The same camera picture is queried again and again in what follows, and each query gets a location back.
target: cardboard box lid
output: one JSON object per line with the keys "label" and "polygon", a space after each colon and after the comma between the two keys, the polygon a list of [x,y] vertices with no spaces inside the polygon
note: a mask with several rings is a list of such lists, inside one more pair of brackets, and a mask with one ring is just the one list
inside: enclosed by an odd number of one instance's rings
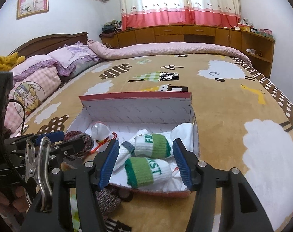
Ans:
{"label": "cardboard box lid", "polygon": [[191,92],[118,92],[79,97],[94,121],[180,124],[190,122]]}

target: person's hand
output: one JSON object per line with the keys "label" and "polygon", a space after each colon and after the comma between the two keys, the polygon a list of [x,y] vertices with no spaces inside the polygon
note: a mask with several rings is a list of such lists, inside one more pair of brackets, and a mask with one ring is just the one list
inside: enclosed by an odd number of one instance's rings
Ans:
{"label": "person's hand", "polygon": [[28,210],[29,205],[26,200],[23,187],[18,187],[15,190],[15,195],[17,199],[13,201],[13,208],[11,208],[9,207],[10,201],[6,198],[6,196],[3,193],[0,192],[0,213],[18,214],[19,212],[24,212]]}
{"label": "person's hand", "polygon": [[13,207],[16,208],[19,212],[25,212],[29,208],[28,201],[25,196],[25,190],[23,187],[18,187],[15,190],[15,195],[17,199],[15,199],[12,204]]}

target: black cable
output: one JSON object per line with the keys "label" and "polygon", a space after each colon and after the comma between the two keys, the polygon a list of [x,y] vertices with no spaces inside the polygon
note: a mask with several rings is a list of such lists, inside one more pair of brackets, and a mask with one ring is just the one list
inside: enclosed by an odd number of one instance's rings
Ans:
{"label": "black cable", "polygon": [[18,179],[18,182],[22,185],[22,187],[29,193],[29,195],[33,198],[35,198],[36,194],[33,190],[30,189],[30,187],[27,185],[27,183],[24,181],[24,179],[21,177],[21,175],[18,173],[18,171],[16,170],[16,168],[14,167],[14,165],[12,164],[12,162],[10,161],[5,147],[4,147],[4,143],[0,134],[0,152],[6,162],[6,164],[8,165],[10,171],[12,172],[12,174],[14,174],[16,176],[16,178]]}
{"label": "black cable", "polygon": [[21,125],[21,136],[22,136],[23,135],[23,130],[24,130],[24,125],[25,125],[25,119],[26,119],[26,110],[25,110],[25,107],[24,107],[24,105],[21,102],[19,102],[16,99],[9,99],[9,102],[14,102],[14,103],[19,104],[22,107],[23,111],[24,111],[23,123]]}

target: wedding photo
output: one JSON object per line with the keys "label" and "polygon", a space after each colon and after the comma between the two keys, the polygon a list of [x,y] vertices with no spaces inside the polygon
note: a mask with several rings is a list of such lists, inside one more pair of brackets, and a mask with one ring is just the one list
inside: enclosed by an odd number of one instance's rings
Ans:
{"label": "wedding photo", "polygon": [[18,0],[17,19],[48,12],[48,0]]}

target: brown bedspread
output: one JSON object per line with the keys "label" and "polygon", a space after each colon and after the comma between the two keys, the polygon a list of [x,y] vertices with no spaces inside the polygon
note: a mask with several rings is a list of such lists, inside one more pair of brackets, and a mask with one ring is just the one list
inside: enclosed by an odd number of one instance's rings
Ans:
{"label": "brown bedspread", "polygon": [[[239,59],[190,54],[100,63],[65,84],[31,114],[27,133],[66,131],[82,110],[80,95],[140,90],[192,92],[200,160],[223,170],[238,167],[274,230],[287,224],[293,214],[293,104]],[[220,217],[220,190],[217,193],[215,226]],[[134,194],[111,218],[133,231],[185,231],[194,196]]]}

